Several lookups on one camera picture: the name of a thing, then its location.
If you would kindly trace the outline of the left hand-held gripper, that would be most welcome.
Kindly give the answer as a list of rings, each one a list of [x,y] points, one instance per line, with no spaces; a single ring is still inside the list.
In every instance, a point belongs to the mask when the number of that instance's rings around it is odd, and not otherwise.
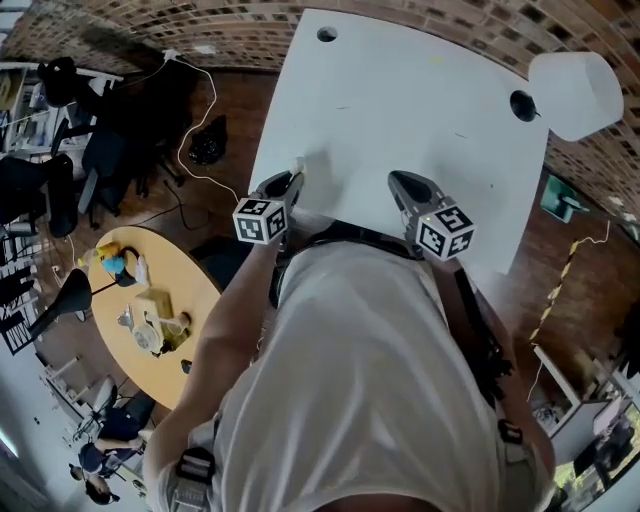
[[[277,173],[263,182],[233,211],[236,238],[245,243],[269,245],[289,228],[289,217],[302,187],[305,173]]]

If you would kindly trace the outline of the person's right forearm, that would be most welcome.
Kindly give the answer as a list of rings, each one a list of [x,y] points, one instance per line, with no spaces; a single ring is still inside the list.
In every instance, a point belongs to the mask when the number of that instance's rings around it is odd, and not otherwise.
[[[505,356],[512,357],[513,339],[491,302],[471,279],[469,292],[461,290],[459,277],[467,274],[459,261],[437,263],[433,276],[451,334],[467,344],[486,341],[491,334]]]

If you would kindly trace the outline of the person's left forearm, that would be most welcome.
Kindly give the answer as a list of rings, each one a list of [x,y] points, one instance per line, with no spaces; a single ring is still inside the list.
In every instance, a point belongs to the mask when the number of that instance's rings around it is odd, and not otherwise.
[[[232,355],[250,360],[258,351],[280,241],[251,246],[201,330],[197,350],[212,353],[217,361]]]

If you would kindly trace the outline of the black plastic bag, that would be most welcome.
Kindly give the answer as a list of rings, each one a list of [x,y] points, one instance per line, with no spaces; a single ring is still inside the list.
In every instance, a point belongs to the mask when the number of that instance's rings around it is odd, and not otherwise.
[[[213,165],[225,155],[227,142],[227,117],[220,115],[192,137],[189,158],[196,165]]]

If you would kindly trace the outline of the green dustpan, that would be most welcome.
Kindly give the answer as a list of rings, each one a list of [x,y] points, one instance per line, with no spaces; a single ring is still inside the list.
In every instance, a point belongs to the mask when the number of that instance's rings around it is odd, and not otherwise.
[[[578,193],[554,175],[548,176],[540,207],[566,224],[570,222],[575,212],[590,212],[590,209],[580,202]]]

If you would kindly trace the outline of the round wooden table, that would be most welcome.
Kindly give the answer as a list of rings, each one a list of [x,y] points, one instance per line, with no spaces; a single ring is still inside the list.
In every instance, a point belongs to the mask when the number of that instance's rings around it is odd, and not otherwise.
[[[191,318],[190,337],[175,351],[158,358],[137,347],[129,329],[117,318],[144,290],[136,284],[120,287],[113,283],[101,263],[88,270],[91,288],[98,293],[92,299],[92,313],[99,333],[124,373],[158,404],[173,409],[187,381],[183,360],[193,360],[196,342],[207,315],[220,297],[209,275],[182,248],[157,232],[135,226],[117,227],[102,235],[98,246],[116,242],[135,249],[146,260],[150,283],[169,293],[173,311]]]

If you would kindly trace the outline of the yellow black hazard tape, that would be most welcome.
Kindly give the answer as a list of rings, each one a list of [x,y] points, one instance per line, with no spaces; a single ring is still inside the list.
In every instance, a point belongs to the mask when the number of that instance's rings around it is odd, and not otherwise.
[[[578,240],[575,240],[570,246],[570,249],[569,249],[569,252],[568,252],[568,257],[567,257],[567,259],[565,261],[565,264],[564,264],[564,267],[562,268],[562,271],[560,273],[559,280],[556,283],[555,287],[549,292],[549,294],[547,296],[547,304],[545,306],[545,309],[542,312],[542,315],[541,315],[541,317],[539,319],[539,322],[538,322],[536,328],[532,331],[532,333],[529,336],[528,344],[531,347],[537,346],[536,338],[537,338],[537,336],[538,336],[538,334],[539,334],[544,322],[546,321],[546,319],[550,315],[550,313],[551,313],[551,311],[552,311],[552,309],[553,309],[553,307],[555,305],[555,302],[556,302],[556,300],[557,300],[557,298],[558,298],[558,296],[560,294],[560,291],[562,289],[564,280],[565,280],[566,276],[568,275],[568,273],[570,271],[570,267],[571,267],[574,255],[577,252],[577,249],[578,249],[579,245],[580,245],[580,242]]]

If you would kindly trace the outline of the grey back office chair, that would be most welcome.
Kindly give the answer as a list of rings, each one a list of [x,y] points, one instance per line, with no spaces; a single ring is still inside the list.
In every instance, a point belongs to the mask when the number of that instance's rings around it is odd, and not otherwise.
[[[120,215],[120,203],[139,174],[146,148],[140,138],[122,135],[104,121],[91,128],[82,157],[86,179],[78,212],[87,215],[90,227],[97,230],[96,207],[102,206],[114,217]]]

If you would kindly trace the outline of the white shade table lamp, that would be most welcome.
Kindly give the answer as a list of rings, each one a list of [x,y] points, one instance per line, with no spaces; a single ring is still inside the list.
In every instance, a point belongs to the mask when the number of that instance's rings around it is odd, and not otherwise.
[[[541,118],[559,138],[576,142],[624,115],[621,85],[612,67],[594,52],[545,53],[529,65],[528,89],[510,96],[523,122]]]

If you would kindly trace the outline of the person's white shirt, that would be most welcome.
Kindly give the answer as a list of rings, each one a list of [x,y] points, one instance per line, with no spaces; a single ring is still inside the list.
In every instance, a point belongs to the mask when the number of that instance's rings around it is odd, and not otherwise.
[[[357,494],[499,512],[497,419],[432,291],[363,245],[291,261],[265,351],[223,402],[221,512],[315,512]]]

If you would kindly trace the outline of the dark glass bottle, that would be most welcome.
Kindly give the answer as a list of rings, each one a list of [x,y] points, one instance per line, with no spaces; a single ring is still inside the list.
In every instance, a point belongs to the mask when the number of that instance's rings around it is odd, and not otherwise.
[[[169,333],[163,340],[160,354],[163,355],[177,350],[189,337],[189,330],[184,330],[180,334]]]

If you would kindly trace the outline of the black desk lamp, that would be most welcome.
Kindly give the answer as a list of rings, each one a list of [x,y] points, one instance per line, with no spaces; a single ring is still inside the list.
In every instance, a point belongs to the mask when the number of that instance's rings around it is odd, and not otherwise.
[[[132,255],[135,260],[138,260],[140,257],[139,252],[134,248],[130,246],[123,248],[117,256],[117,259],[124,261],[123,269],[112,276],[112,283],[96,290],[91,288],[89,278],[83,270],[79,268],[72,270],[64,281],[55,300],[28,328],[30,340],[35,341],[60,316],[88,310],[91,307],[95,295],[114,286],[127,288],[138,284],[136,277],[127,270],[128,254]]]

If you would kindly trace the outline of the black office chair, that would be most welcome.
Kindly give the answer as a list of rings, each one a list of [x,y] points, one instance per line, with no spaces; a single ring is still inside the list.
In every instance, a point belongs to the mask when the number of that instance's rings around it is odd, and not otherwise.
[[[49,231],[64,238],[77,226],[73,162],[64,154],[41,163],[0,159],[0,224],[28,215],[31,225],[49,215]]]

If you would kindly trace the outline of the grey partition panel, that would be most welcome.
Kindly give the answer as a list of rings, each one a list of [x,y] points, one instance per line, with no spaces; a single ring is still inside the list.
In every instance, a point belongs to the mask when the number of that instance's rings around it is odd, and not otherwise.
[[[632,403],[628,398],[586,401],[572,407],[549,433],[556,462],[573,461]]]

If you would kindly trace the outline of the black slatted chair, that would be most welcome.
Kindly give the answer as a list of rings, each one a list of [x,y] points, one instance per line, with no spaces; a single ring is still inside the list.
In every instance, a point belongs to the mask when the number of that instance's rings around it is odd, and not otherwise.
[[[6,306],[0,306],[0,341],[15,356],[32,342],[29,328],[38,316],[37,296],[25,294]]]

